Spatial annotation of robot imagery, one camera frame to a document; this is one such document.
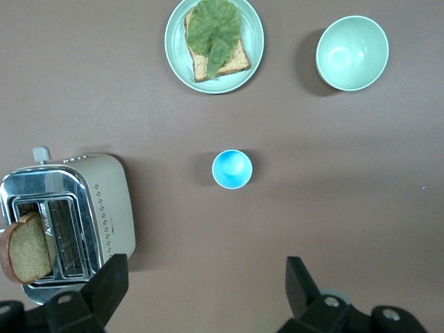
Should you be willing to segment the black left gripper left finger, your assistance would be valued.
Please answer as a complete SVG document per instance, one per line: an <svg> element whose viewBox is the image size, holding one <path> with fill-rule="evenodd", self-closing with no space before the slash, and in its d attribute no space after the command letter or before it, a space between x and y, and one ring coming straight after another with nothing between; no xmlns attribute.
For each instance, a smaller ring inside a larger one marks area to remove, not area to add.
<svg viewBox="0 0 444 333"><path fill-rule="evenodd" d="M80 291L65 291L45 304L49 331L104 332L128 287L127 255L114 254Z"/></svg>

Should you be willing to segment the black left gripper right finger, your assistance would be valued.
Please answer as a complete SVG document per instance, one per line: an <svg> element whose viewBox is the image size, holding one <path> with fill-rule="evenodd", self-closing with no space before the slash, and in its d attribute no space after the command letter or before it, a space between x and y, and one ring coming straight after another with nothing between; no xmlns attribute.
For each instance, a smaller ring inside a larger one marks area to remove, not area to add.
<svg viewBox="0 0 444 333"><path fill-rule="evenodd" d="M285 292L293 317L280 332L370 332L369 316L343 297L323 293L300 257L288 257Z"/></svg>

